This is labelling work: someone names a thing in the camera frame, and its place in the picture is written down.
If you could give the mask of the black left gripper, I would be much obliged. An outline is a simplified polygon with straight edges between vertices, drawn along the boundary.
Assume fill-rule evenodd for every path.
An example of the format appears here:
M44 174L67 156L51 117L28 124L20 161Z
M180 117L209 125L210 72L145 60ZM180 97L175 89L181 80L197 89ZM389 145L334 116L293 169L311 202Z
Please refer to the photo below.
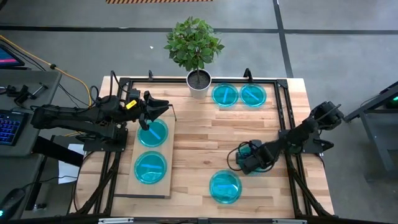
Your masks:
M139 91L131 91L124 107L133 121L138 119L141 128L148 130L147 120L155 120L166 112L169 109L169 101L156 100L149 91L145 91L144 96L141 96Z

